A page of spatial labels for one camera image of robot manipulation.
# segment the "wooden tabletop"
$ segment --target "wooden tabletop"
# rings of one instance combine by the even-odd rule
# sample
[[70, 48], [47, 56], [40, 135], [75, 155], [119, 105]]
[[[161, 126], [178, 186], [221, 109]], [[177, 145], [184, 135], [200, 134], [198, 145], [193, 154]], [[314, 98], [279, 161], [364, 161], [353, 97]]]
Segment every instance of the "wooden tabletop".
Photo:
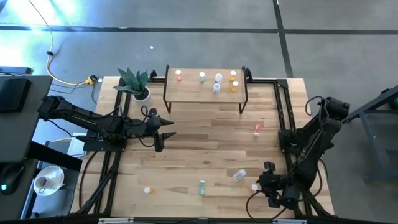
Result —
[[[99, 94], [96, 112], [106, 114], [113, 110], [119, 77], [105, 77]], [[288, 79], [290, 97], [297, 127], [311, 117], [305, 114], [307, 94], [302, 79]], [[274, 87], [267, 84], [248, 84], [249, 101], [245, 113], [239, 115], [236, 104], [174, 103], [173, 112], [167, 113], [163, 102], [163, 83], [149, 83], [152, 106], [161, 117], [175, 124], [161, 127], [161, 132], [176, 131], [165, 142], [165, 149], [156, 153], [136, 139], [128, 140], [122, 153], [111, 215], [114, 217], [214, 217], [248, 218], [245, 211], [247, 198], [253, 193], [251, 185], [264, 171], [263, 163], [276, 164], [276, 173], [287, 172], [284, 155], [277, 138], [279, 119]], [[129, 116], [142, 119], [140, 108], [132, 99]], [[255, 125], [260, 136], [253, 138]], [[152, 144], [153, 139], [145, 139]], [[88, 157], [85, 156], [81, 170]], [[83, 184], [85, 202], [98, 185], [104, 153], [99, 152], [89, 164]], [[235, 182], [232, 175], [240, 169], [248, 174]], [[323, 188], [317, 200], [333, 213], [330, 194], [322, 165]], [[199, 194], [199, 181], [205, 180], [205, 195]], [[144, 188], [153, 192], [145, 194]], [[78, 209], [78, 184], [71, 212]], [[319, 188], [318, 178], [311, 190]], [[106, 204], [103, 197], [101, 211]], [[279, 209], [269, 208], [263, 194], [256, 195], [249, 204], [256, 218], [270, 218]], [[287, 210], [280, 217], [292, 218]]]
[[[177, 80], [175, 71], [180, 70], [182, 80]], [[231, 91], [232, 82], [229, 80], [231, 71], [235, 71], [235, 80], [238, 87]], [[205, 82], [199, 82], [199, 73], [204, 72]], [[219, 95], [213, 94], [215, 75], [222, 74], [221, 90]], [[241, 69], [182, 69], [170, 68], [167, 73], [166, 86], [167, 102], [206, 102], [206, 103], [244, 103], [246, 92], [244, 91], [243, 70]]]

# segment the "yellow cable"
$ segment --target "yellow cable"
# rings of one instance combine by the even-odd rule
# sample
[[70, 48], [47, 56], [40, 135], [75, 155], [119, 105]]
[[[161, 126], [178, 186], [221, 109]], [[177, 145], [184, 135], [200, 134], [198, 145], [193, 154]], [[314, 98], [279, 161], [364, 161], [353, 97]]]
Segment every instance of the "yellow cable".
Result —
[[[53, 48], [53, 45], [54, 45], [54, 38], [53, 38], [53, 36], [52, 36], [52, 32], [51, 32], [51, 30], [50, 30], [50, 27], [49, 27], [49, 25], [47, 24], [47, 21], [44, 19], [44, 17], [43, 17], [43, 16], [41, 15], [41, 13], [39, 12], [39, 10], [37, 10], [37, 8], [35, 7], [35, 5], [33, 5], [33, 3], [32, 3], [30, 0], [28, 0], [28, 1], [29, 1], [30, 4], [33, 6], [33, 8], [36, 10], [36, 12], [39, 14], [39, 16], [43, 19], [45, 25], [47, 26], [47, 29], [48, 29], [49, 32], [50, 32], [50, 36], [51, 36], [51, 48], [50, 48], [50, 52], [52, 52], [52, 48]], [[57, 78], [57, 77], [56, 77], [55, 75], [53, 75], [53, 74], [51, 73], [51, 71], [50, 71], [50, 55], [47, 57], [47, 66], [46, 66], [46, 68], [47, 68], [47, 73], [48, 73], [53, 79], [55, 79], [55, 80], [58, 81], [58, 82], [62, 82], [62, 83], [64, 83], [64, 84], [67, 84], [67, 85], [74, 85], [74, 86], [77, 86], [77, 85], [84, 85], [84, 84], [86, 84], [86, 82], [87, 82], [87, 80], [86, 80], [86, 82], [81, 82], [81, 83], [70, 83], [70, 82], [66, 82], [66, 81], [63, 81], [63, 80]]]

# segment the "bottle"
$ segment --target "bottle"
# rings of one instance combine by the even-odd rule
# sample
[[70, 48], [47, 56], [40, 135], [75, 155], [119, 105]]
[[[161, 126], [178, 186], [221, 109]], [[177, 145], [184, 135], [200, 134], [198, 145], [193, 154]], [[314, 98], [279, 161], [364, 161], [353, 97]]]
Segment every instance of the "bottle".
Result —
[[252, 184], [251, 188], [252, 188], [252, 190], [255, 191], [255, 192], [257, 192], [257, 191], [260, 189], [259, 186], [258, 186], [257, 184]]
[[236, 91], [236, 87], [238, 86], [238, 84], [239, 84], [238, 81], [233, 81], [231, 90]]
[[253, 133], [254, 137], [260, 135], [259, 130], [260, 130], [260, 125], [257, 124], [256, 127], [254, 128], [254, 133]]
[[205, 194], [205, 184], [206, 184], [206, 181], [204, 181], [204, 180], [199, 181], [199, 194], [200, 195]]
[[199, 73], [199, 82], [204, 83], [205, 82], [205, 76], [206, 74], [204, 72]]
[[145, 192], [145, 194], [150, 194], [150, 193], [152, 193], [152, 189], [150, 187], [146, 187], [146, 188], [144, 188], [144, 192]]
[[232, 178], [235, 181], [240, 181], [244, 176], [246, 175], [246, 171], [244, 171], [244, 169], [239, 170], [237, 173], [235, 173]]
[[215, 83], [213, 86], [213, 94], [219, 95], [221, 89], [221, 85], [219, 83]]
[[235, 80], [235, 75], [236, 75], [236, 72], [235, 71], [231, 71], [231, 75], [229, 76], [229, 80], [230, 81], [234, 81]]
[[223, 75], [222, 74], [216, 74], [215, 76], [215, 83], [221, 84], [221, 81], [223, 80]]
[[175, 74], [177, 75], [177, 80], [181, 81], [182, 80], [181, 70], [176, 70]]

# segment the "concrete floor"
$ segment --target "concrete floor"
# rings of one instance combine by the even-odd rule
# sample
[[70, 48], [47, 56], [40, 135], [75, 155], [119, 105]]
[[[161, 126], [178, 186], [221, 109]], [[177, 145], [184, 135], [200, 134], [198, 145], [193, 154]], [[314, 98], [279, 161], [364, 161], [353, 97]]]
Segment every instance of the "concrete floor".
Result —
[[[105, 0], [33, 1], [51, 25], [102, 27], [217, 27], [275, 29], [272, 0]], [[398, 29], [398, 2], [390, 0], [279, 0], [286, 29]], [[8, 0], [3, 24], [42, 24], [28, 2]], [[118, 75], [117, 68], [231, 68], [245, 65], [255, 77], [286, 77], [278, 34], [54, 32], [58, 52], [51, 71], [70, 82], [95, 74]], [[295, 78], [304, 78], [309, 97], [333, 96], [354, 110], [397, 85], [397, 35], [286, 35]], [[46, 75], [50, 36], [40, 31], [0, 31], [1, 65], [26, 66]], [[91, 87], [64, 95], [94, 110]], [[82, 129], [63, 121], [70, 132]], [[40, 122], [34, 140], [65, 138]], [[325, 154], [335, 213], [345, 218], [398, 223], [398, 185], [365, 184], [373, 169], [359, 121], [347, 124]]]

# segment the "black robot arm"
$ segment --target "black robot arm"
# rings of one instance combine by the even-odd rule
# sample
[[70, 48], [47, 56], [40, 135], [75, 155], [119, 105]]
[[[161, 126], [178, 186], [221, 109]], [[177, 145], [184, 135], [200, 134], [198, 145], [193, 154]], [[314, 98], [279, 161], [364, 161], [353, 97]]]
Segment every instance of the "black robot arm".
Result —
[[156, 152], [162, 152], [164, 140], [175, 134], [175, 132], [158, 134], [161, 126], [174, 124], [174, 122], [157, 116], [155, 108], [144, 114], [143, 120], [139, 120], [118, 116], [120, 108], [116, 108], [107, 115], [96, 114], [71, 104], [62, 96], [45, 96], [42, 100], [43, 103], [38, 109], [39, 118], [44, 121], [64, 119], [96, 133], [94, 136], [76, 137], [83, 142], [101, 141], [117, 144], [125, 139], [153, 137]]
[[279, 143], [282, 152], [295, 154], [289, 174], [274, 174], [275, 164], [265, 162], [267, 169], [257, 181], [261, 192], [269, 198], [269, 206], [281, 205], [294, 209], [299, 202], [300, 192], [311, 195], [310, 187], [318, 172], [318, 161], [327, 149], [333, 147], [331, 140], [341, 129], [347, 118], [350, 105], [332, 97], [321, 98], [319, 112], [303, 128], [279, 130]]

